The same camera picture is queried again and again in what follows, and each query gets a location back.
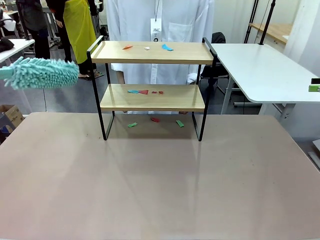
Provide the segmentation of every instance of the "yellow apron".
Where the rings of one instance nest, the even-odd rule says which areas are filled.
[[[76,61],[82,64],[87,60],[88,48],[96,40],[88,0],[66,1],[63,20]]]

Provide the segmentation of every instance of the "green object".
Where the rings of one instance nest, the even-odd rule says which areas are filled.
[[[182,127],[185,126],[185,125],[184,125],[181,121],[179,121],[179,120],[177,120],[176,123],[179,125],[180,128],[182,128]]]
[[[138,125],[138,123],[134,122],[134,123],[132,123],[132,124],[129,124],[128,127],[129,127],[129,128],[133,128],[134,126],[137,126],[137,125]]]
[[[309,92],[317,93],[319,88],[320,88],[319,84],[309,85]]]

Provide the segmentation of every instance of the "black metal frame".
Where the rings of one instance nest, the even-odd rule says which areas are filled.
[[[211,71],[212,71],[212,73],[214,73],[215,72],[215,67],[216,67],[217,61],[218,61],[218,54],[214,50],[214,48],[212,47],[212,45],[208,41],[208,39],[206,39],[205,37],[202,38],[202,43],[207,45],[207,47],[209,48],[210,53],[213,56]],[[196,84],[197,85],[199,85],[200,73],[201,73],[201,65],[199,65],[199,67],[198,67],[198,75],[197,75],[197,78],[196,78]],[[209,87],[208,87],[208,92],[206,94],[204,112],[203,112],[203,118],[202,118],[202,124],[201,124],[200,132],[199,132],[197,120],[196,120],[196,117],[195,117],[195,112],[194,111],[192,112],[192,120],[193,120],[193,124],[194,124],[194,128],[195,128],[196,136],[197,136],[199,142],[202,141],[202,138],[204,136],[206,119],[207,119],[208,108],[209,108],[209,103],[210,103],[210,97],[211,97],[211,92],[212,92],[212,89],[213,89],[213,86],[214,86],[214,75],[213,74],[211,75],[210,79],[208,80],[208,83],[209,83]]]
[[[88,61],[90,63],[90,75],[91,75],[92,86],[93,86],[93,91],[94,91],[95,103],[96,103],[96,107],[97,107],[97,110],[98,110],[98,115],[99,115],[101,130],[102,130],[102,136],[103,136],[103,139],[106,141],[108,136],[109,136],[109,133],[110,133],[110,130],[111,130],[111,127],[112,127],[112,123],[113,123],[114,118],[115,118],[115,111],[112,111],[112,117],[111,117],[111,119],[109,121],[108,128],[107,128],[107,130],[105,132],[105,125],[104,125],[104,120],[103,120],[101,107],[100,107],[100,100],[99,100],[99,95],[98,95],[97,83],[96,83],[95,74],[94,74],[94,68],[93,68],[92,59],[91,59],[91,51],[97,45],[99,45],[101,43],[101,41],[103,41],[103,40],[104,40],[104,36],[100,36],[91,45],[91,47],[87,50],[86,55],[87,55],[87,59],[88,59]],[[215,67],[217,65],[218,54],[216,53],[216,51],[214,50],[214,48],[212,47],[212,45],[208,41],[208,39],[206,39],[205,37],[202,39],[202,43],[205,43],[207,45],[207,47],[209,48],[210,53],[213,56],[212,72],[214,72],[215,71]],[[107,77],[107,81],[108,81],[108,85],[109,85],[109,84],[111,84],[111,81],[110,81],[110,72],[109,72],[108,63],[105,64],[105,70],[106,70],[106,77]],[[200,74],[201,74],[201,65],[199,65],[199,67],[198,67],[197,78],[196,78],[196,84],[197,85],[199,85]],[[202,138],[203,138],[203,135],[204,135],[206,119],[207,119],[207,113],[208,113],[208,108],[209,108],[209,102],[210,102],[211,92],[212,92],[213,85],[214,85],[214,76],[213,75],[210,77],[208,82],[209,82],[209,87],[208,87],[208,92],[207,92],[207,95],[206,95],[205,107],[204,107],[204,112],[203,112],[203,118],[202,118],[202,124],[201,124],[200,132],[199,132],[198,125],[197,125],[195,112],[194,111],[192,112],[192,120],[193,120],[193,124],[194,124],[194,128],[195,128],[196,136],[197,136],[199,142],[202,141]]]
[[[268,27],[269,27],[269,24],[270,24],[270,21],[271,21],[271,17],[272,17],[272,13],[274,12],[275,6],[276,6],[276,0],[272,0],[270,11],[269,11],[269,15],[268,15],[268,18],[267,18],[267,20],[265,22],[264,31],[262,33],[262,37],[261,37],[261,41],[260,41],[259,45],[263,45],[264,44],[265,37],[266,37],[267,31],[268,31]]]
[[[248,28],[246,30],[246,35],[245,35],[245,38],[244,38],[244,43],[245,44],[247,44],[248,40],[249,40],[249,36],[250,36],[251,28],[252,28],[250,26],[250,24],[252,24],[254,22],[254,20],[255,20],[258,4],[259,4],[259,0],[254,0],[252,12],[251,12],[251,17],[250,17]]]
[[[252,13],[251,13],[249,24],[252,24],[254,22],[254,19],[255,19],[255,16],[256,16],[256,11],[257,11],[257,8],[258,8],[258,3],[259,3],[259,0],[254,0],[254,4],[253,4],[253,8],[252,8]],[[270,24],[271,17],[272,17],[272,14],[274,12],[275,6],[276,6],[276,0],[272,0],[270,11],[269,11],[269,15],[268,15],[268,18],[267,18],[267,20],[265,22],[264,31],[262,33],[259,45],[263,45],[264,44],[265,37],[266,37],[267,31],[268,31],[268,28],[269,28],[269,24]],[[250,32],[251,32],[251,28],[252,28],[251,26],[248,26],[248,29],[246,31],[246,35],[245,35],[245,39],[244,39],[244,43],[245,44],[248,43]]]

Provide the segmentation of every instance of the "orange paper piece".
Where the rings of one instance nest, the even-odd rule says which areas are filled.
[[[148,95],[149,90],[140,90],[139,93],[140,93],[140,94]]]
[[[126,49],[129,49],[129,48],[132,48],[133,47],[133,45],[127,45],[127,46],[125,46],[124,48],[122,48],[123,50],[126,50]]]

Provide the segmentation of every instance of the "shelf board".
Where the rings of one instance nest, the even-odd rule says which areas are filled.
[[[163,44],[174,50],[162,49]],[[123,50],[127,45],[133,47]],[[206,45],[199,42],[102,41],[91,54],[91,59],[96,64],[212,65],[213,62]]]
[[[128,90],[149,90],[149,94]],[[203,112],[205,104],[198,85],[109,84],[100,107],[103,111]]]

